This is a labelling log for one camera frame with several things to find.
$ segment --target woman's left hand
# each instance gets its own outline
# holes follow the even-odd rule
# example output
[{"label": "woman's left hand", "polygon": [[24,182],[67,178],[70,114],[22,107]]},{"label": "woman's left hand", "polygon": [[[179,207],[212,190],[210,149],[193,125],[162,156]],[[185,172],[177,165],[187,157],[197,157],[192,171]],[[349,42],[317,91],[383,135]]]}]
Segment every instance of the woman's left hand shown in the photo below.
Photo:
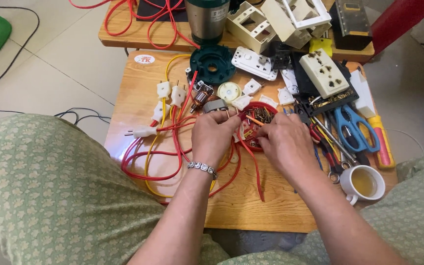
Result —
[{"label": "woman's left hand", "polygon": [[230,146],[233,132],[245,118],[245,113],[235,115],[230,111],[214,111],[197,117],[192,128],[192,161],[217,169]]}]

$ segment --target sticker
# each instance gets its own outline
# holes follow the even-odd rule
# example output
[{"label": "sticker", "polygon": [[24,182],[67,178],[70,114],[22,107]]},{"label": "sticker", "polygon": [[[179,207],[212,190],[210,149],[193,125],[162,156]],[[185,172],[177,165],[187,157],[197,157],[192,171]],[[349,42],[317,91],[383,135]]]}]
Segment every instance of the sticker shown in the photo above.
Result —
[{"label": "sticker", "polygon": [[155,61],[155,58],[151,55],[141,54],[135,56],[134,60],[139,64],[147,65],[153,63]]},{"label": "sticker", "polygon": [[216,22],[224,19],[227,16],[227,8],[224,7],[219,10],[215,10],[211,12],[211,22]]}]

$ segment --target wooden table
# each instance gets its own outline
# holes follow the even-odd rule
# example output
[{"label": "wooden table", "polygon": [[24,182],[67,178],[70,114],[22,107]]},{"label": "wooden table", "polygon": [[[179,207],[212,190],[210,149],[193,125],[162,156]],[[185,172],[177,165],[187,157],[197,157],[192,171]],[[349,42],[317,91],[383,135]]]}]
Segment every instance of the wooden table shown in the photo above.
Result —
[{"label": "wooden table", "polygon": [[[135,62],[134,57],[141,54],[153,56],[155,61],[150,64]],[[153,108],[158,103],[156,84],[165,80],[164,69],[174,55],[151,51],[133,51],[130,53],[105,143],[105,148],[117,163],[120,163],[126,148],[133,141],[132,136],[124,136],[127,130],[138,125],[149,125],[151,123],[150,117],[153,114]],[[351,71],[354,71],[359,64],[350,62],[347,66]],[[184,70],[187,67],[189,67],[189,57],[176,59],[170,66],[168,74],[170,81],[176,82],[176,80],[179,80],[180,85],[186,84]],[[250,78],[255,78],[258,82],[263,81],[240,69],[237,69],[230,81],[244,87]],[[265,81],[264,88],[254,96],[254,100],[257,100],[260,94],[264,93],[277,101],[277,89],[283,87],[285,87],[285,84],[281,76],[276,81]],[[180,143],[184,149],[191,147],[190,137],[190,126],[180,130]],[[138,151],[146,151],[152,140],[153,136],[146,138]],[[176,152],[170,132],[162,133],[159,140],[160,144],[156,145],[155,149]],[[300,196],[295,194],[294,189],[274,170],[264,154],[256,153],[265,198],[265,202],[260,201],[256,190],[256,173],[253,160],[242,147],[240,147],[240,153],[242,154],[242,166],[238,177],[227,188],[209,199],[205,226],[209,228],[283,232],[309,232],[314,230],[316,228],[315,220]],[[323,168],[328,171],[327,161],[322,155],[320,157],[322,158]],[[371,164],[375,165],[373,157],[370,156],[369,159]],[[144,164],[145,157],[142,157],[135,161],[132,170],[143,174]],[[175,172],[177,166],[177,157],[153,155],[149,175],[166,176]],[[230,179],[235,166],[230,164],[220,172],[215,190]],[[184,172],[185,165],[176,177],[167,181],[150,183],[158,192],[173,195]],[[388,192],[397,183],[395,170],[381,173],[387,185],[386,192]],[[143,181],[137,183],[145,187]],[[361,202],[358,202],[358,204],[359,207],[364,206]]]},{"label": "wooden table", "polygon": [[[112,7],[117,4],[120,0],[113,0],[110,3],[109,10],[112,9]],[[323,3],[325,3],[325,6],[329,10],[330,7],[333,5],[334,0],[323,0]],[[118,9],[116,9],[108,23],[108,29],[111,32],[121,32],[129,23],[130,21],[130,11],[129,7],[126,3],[122,4]],[[178,30],[187,36],[189,39],[192,39],[191,36],[191,28],[189,27],[188,22],[178,22],[176,23]],[[146,21],[136,21],[135,18],[133,18],[132,25],[127,30],[126,33],[120,35],[120,36],[111,36],[106,33],[104,30],[104,22],[101,25],[101,28],[99,29],[99,39],[101,40],[102,44],[104,46],[109,47],[123,47],[123,48],[138,48],[138,49],[155,49],[153,45],[148,42],[147,39],[147,29],[150,25],[150,22]],[[328,35],[330,38],[333,37],[333,31],[330,29],[328,31]],[[170,44],[174,37],[174,32],[171,27],[170,22],[156,22],[151,30],[150,30],[150,38],[157,46],[166,46]],[[235,38],[230,32],[227,30],[223,33],[222,41],[219,43],[219,45],[225,45],[228,46],[231,49],[235,49],[238,46],[247,46],[242,43],[240,40]],[[339,50],[334,46],[334,43],[332,45],[333,48],[333,59],[342,61],[344,59],[352,62],[367,62],[369,61],[373,55],[374,55],[374,46],[372,42],[362,51],[350,51],[350,50]],[[196,48],[183,40],[180,36],[176,39],[174,44],[168,48],[168,50],[171,51],[182,51],[182,52],[192,52]]]}]

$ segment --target bracelet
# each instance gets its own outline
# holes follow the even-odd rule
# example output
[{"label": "bracelet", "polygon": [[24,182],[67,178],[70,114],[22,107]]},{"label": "bracelet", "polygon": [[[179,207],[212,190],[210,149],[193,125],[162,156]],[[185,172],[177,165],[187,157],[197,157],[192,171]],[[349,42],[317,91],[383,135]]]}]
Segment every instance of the bracelet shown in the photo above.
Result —
[{"label": "bracelet", "polygon": [[213,169],[211,166],[199,162],[191,161],[188,163],[187,168],[196,168],[208,172],[213,176],[213,180],[217,180],[217,178],[219,177],[219,175],[215,172],[215,169]]}]

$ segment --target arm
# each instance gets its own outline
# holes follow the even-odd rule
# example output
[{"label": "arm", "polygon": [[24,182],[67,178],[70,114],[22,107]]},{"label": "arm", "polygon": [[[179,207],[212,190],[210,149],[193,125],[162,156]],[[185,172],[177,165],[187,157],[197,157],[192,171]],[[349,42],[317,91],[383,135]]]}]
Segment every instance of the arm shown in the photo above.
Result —
[{"label": "arm", "polygon": [[[227,120],[223,111],[199,116],[192,130],[192,161],[217,169],[240,122],[237,116]],[[211,183],[209,173],[189,169],[160,221],[128,265],[199,264]]]},{"label": "arm", "polygon": [[257,137],[266,156],[312,212],[333,264],[406,264],[320,170],[309,129],[298,115],[277,114]]}]

